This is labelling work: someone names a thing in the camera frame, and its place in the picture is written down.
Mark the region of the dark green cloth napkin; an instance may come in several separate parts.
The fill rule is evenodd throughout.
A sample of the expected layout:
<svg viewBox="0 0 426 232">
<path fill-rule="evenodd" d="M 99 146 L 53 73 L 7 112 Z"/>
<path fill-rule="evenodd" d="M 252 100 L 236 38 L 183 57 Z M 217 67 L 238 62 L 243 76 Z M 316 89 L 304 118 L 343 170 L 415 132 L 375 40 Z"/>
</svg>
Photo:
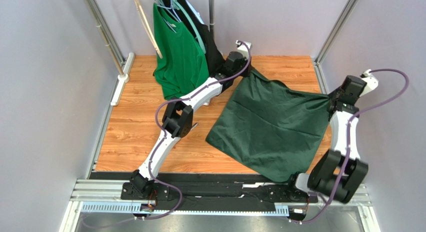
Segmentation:
<svg viewBox="0 0 426 232">
<path fill-rule="evenodd" d="M 329 97 L 290 89 L 253 69 L 206 142 L 273 182 L 306 172 L 329 125 Z"/>
</svg>

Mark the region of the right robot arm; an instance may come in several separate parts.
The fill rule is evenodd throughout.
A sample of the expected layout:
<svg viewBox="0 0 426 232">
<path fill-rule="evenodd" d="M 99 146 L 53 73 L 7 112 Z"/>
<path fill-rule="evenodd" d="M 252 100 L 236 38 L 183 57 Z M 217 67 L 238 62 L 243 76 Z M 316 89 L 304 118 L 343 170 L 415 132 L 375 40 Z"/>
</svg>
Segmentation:
<svg viewBox="0 0 426 232">
<path fill-rule="evenodd" d="M 343 204 L 352 199 L 369 170 L 368 164 L 361 161 L 356 145 L 359 121 L 356 102 L 377 86 L 378 80 L 372 75 L 348 75 L 341 86 L 328 94 L 331 146 L 310 174 L 293 175 L 291 182 L 297 192 L 333 196 L 333 200 Z"/>
</svg>

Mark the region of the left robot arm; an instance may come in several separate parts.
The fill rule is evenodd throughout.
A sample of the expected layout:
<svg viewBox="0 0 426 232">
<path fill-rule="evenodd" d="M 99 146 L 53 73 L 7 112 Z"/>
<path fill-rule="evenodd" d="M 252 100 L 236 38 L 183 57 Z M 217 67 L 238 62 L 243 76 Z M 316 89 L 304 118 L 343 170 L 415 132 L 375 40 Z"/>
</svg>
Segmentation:
<svg viewBox="0 0 426 232">
<path fill-rule="evenodd" d="M 212 98 L 228 89 L 238 76 L 247 76 L 251 66 L 250 48 L 232 51 L 221 72 L 209 77 L 192 92 L 161 104 L 165 112 L 157 122 L 161 132 L 153 149 L 128 182 L 122 185 L 121 199 L 146 200 L 154 194 L 161 166 L 173 147 L 195 127 L 194 113 Z"/>
</svg>

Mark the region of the black t-shirt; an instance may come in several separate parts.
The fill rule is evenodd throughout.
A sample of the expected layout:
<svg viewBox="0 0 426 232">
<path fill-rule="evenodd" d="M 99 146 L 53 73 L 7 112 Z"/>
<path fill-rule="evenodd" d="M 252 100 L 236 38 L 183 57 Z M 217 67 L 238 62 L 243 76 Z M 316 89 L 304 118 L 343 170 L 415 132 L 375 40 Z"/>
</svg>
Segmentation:
<svg viewBox="0 0 426 232">
<path fill-rule="evenodd" d="M 189 4 L 189 2 L 187 2 L 187 4 L 189 5 L 189 7 L 192 9 L 192 11 L 195 13 L 197 18 L 199 19 L 198 13 L 193 9 L 193 7 Z M 209 31 L 207 25 L 205 25 L 204 27 L 204 34 L 205 34 L 205 39 L 206 39 L 205 41 L 206 41 L 206 47 L 207 47 L 207 54 L 205 54 L 205 58 L 206 58 L 207 66 L 208 66 L 209 75 L 213 77 L 213 74 L 215 73 L 216 69 L 218 69 L 218 67 L 225 62 L 225 59 L 223 58 L 222 54 L 218 50 L 216 43 L 213 39 L 213 36 L 211 32 Z"/>
</svg>

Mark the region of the green t-shirt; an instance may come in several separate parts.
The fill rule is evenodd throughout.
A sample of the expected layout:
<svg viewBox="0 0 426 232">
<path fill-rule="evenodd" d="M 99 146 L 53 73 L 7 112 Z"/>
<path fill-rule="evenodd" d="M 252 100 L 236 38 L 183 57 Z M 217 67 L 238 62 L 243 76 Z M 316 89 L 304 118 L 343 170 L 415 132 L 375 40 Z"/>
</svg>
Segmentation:
<svg viewBox="0 0 426 232">
<path fill-rule="evenodd" d="M 153 73 L 165 100 L 189 94 L 209 77 L 203 50 L 183 22 L 153 4 L 154 38 L 162 54 Z"/>
</svg>

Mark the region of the metal rack pole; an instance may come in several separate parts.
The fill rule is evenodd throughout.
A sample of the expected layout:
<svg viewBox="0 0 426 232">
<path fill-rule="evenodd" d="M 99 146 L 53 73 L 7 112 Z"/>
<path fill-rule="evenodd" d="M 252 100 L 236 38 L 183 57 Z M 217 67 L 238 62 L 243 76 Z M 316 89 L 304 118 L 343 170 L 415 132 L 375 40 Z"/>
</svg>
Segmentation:
<svg viewBox="0 0 426 232">
<path fill-rule="evenodd" d="M 208 0 L 209 8 L 209 29 L 213 37 L 215 37 L 215 0 Z"/>
</svg>

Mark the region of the teal clothes hanger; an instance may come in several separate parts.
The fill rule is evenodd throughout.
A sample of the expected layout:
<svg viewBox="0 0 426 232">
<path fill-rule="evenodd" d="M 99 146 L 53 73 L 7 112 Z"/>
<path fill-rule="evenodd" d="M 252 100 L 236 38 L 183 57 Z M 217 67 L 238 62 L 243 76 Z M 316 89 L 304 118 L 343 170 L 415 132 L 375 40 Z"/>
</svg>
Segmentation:
<svg viewBox="0 0 426 232">
<path fill-rule="evenodd" d="M 158 0 L 161 8 L 166 9 L 173 18 L 182 22 L 193 35 L 204 54 L 207 54 L 205 25 L 200 22 L 186 0 Z"/>
</svg>

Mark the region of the white corner pole bracket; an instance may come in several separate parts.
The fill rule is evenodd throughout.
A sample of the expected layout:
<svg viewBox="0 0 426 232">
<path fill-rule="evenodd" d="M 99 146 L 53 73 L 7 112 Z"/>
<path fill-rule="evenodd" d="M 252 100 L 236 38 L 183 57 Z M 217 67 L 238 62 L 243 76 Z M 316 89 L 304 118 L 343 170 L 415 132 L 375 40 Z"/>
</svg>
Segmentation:
<svg viewBox="0 0 426 232">
<path fill-rule="evenodd" d="M 124 63 L 123 68 L 120 70 L 122 74 L 119 73 L 119 75 L 117 76 L 117 85 L 110 102 L 111 106 L 117 106 L 120 102 L 125 85 L 130 80 L 130 70 L 135 60 L 135 56 L 136 55 L 134 52 L 130 52 L 128 54 L 127 60 Z"/>
</svg>

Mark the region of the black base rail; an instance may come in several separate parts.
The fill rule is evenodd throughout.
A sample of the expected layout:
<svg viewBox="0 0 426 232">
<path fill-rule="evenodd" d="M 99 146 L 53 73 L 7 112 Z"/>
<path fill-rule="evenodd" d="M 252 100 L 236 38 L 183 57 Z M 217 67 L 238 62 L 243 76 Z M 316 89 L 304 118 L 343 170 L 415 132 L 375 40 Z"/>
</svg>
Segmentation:
<svg viewBox="0 0 426 232">
<path fill-rule="evenodd" d="M 279 203 L 305 208 L 319 201 L 290 181 L 259 174 L 160 173 L 143 182 L 133 172 L 93 172 L 89 179 L 118 181 L 118 198 L 135 202 L 139 212 L 273 212 Z"/>
</svg>

